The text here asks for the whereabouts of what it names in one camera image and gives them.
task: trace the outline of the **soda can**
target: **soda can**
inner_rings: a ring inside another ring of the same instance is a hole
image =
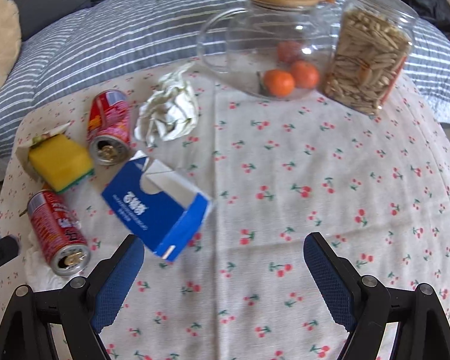
[[[52,271],[70,276],[83,270],[90,261],[87,240],[78,221],[63,199],[50,190],[41,190],[29,200],[28,217]]]
[[[130,110],[125,93],[109,90],[91,103],[87,141],[94,160],[101,165],[124,161],[130,153]]]

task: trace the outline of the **glass handle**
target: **glass handle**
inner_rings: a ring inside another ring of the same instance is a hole
[[[218,73],[227,73],[226,66],[220,66],[217,64],[212,64],[207,61],[207,57],[205,56],[205,37],[207,35],[207,31],[210,30],[212,26],[215,25],[220,20],[228,19],[229,17],[236,15],[238,13],[246,12],[246,8],[231,8],[222,12],[219,12],[212,17],[210,17],[207,21],[205,21],[204,25],[200,29],[200,32],[197,36],[197,54],[202,60],[203,64],[207,66],[207,68],[216,71]]]

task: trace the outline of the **tablecloth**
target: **tablecloth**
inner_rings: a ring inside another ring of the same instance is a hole
[[[70,121],[85,144],[92,98],[118,88],[137,107],[158,77],[183,62],[106,81],[41,107],[22,121],[15,145]],[[321,232],[361,275],[386,286],[428,282],[450,323],[450,143],[413,83],[402,75],[378,117],[312,92],[263,101],[229,88],[198,65],[186,74],[200,105],[187,137],[145,148],[182,169],[215,209],[175,263],[149,251],[114,324],[101,338],[112,359],[336,359],[347,336],[336,325],[303,261],[303,239]],[[65,194],[82,222],[92,259],[111,256],[128,233],[100,193],[119,166]],[[0,320],[26,282],[31,226],[18,217],[40,184],[17,158],[0,196],[0,235],[22,241],[0,268]],[[387,329],[379,358],[390,353]],[[55,338],[61,359],[69,359]]]

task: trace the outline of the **orange fruit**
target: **orange fruit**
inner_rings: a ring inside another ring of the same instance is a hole
[[[291,64],[302,55],[302,45],[295,40],[284,40],[277,45],[278,60]]]
[[[319,71],[309,62],[294,62],[290,68],[290,73],[295,79],[297,88],[314,89],[320,81]]]
[[[292,93],[295,88],[295,80],[287,71],[273,69],[263,75],[263,85],[273,96],[283,97]]]

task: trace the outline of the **screw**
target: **screw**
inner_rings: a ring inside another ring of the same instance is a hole
[[[422,291],[422,293],[425,294],[425,295],[433,294],[432,286],[430,284],[427,284],[427,283],[420,284],[420,291]]]
[[[25,296],[28,293],[28,287],[27,286],[20,286],[17,288],[17,290],[15,291],[15,294],[17,296]]]
[[[82,288],[84,285],[85,285],[84,277],[78,276],[70,280],[70,287],[72,288]]]
[[[376,287],[378,280],[369,274],[362,277],[362,283],[367,287]]]

